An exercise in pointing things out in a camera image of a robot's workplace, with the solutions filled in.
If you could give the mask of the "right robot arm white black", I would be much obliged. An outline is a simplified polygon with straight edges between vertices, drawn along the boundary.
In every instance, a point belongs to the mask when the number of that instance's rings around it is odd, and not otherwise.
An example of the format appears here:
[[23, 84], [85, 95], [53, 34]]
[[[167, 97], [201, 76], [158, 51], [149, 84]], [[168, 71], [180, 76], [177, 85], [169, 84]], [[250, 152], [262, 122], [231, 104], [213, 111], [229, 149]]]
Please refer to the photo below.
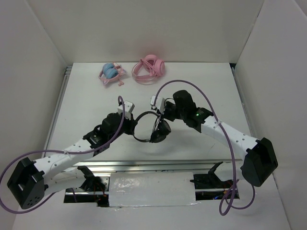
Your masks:
[[241, 170], [240, 175], [251, 185], [262, 186], [278, 167], [273, 144], [267, 138], [256, 139], [217, 120], [210, 110], [197, 107], [186, 90], [174, 93], [173, 99], [174, 103], [165, 103], [164, 118], [170, 121], [183, 120], [188, 127], [227, 147], [230, 143], [234, 154], [243, 161], [236, 168]]

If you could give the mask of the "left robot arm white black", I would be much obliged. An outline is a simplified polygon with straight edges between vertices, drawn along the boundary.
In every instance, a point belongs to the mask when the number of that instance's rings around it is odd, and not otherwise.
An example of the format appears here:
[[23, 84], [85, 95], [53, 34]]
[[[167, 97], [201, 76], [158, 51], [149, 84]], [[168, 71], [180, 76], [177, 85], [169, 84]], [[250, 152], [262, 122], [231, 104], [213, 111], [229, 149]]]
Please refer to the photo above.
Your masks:
[[7, 187], [22, 209], [29, 209], [43, 197], [68, 188], [83, 191], [98, 189], [103, 192], [105, 184], [88, 167], [78, 166], [71, 171], [69, 168], [107, 150], [120, 135], [131, 135], [136, 125], [132, 117], [127, 119], [122, 114], [111, 113], [100, 125], [65, 150], [33, 161], [29, 158], [20, 160]]

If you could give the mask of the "black wired headphones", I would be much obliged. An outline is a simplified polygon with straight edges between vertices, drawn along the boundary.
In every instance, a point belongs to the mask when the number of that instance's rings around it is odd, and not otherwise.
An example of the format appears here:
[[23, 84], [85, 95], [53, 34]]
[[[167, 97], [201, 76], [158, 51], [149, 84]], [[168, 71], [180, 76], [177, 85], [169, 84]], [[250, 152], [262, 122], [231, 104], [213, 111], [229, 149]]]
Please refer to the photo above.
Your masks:
[[[141, 118], [143, 118], [145, 115], [155, 115], [156, 120], [153, 125], [152, 133], [148, 139], [139, 139], [135, 136], [135, 127], [137, 126], [138, 122]], [[153, 111], [146, 111], [141, 113], [136, 119], [135, 119], [135, 126], [133, 130], [133, 137], [142, 143], [160, 143], [163, 140], [166, 139], [166, 137], [171, 133], [171, 127], [170, 125], [162, 118], [161, 114], [158, 114]]]

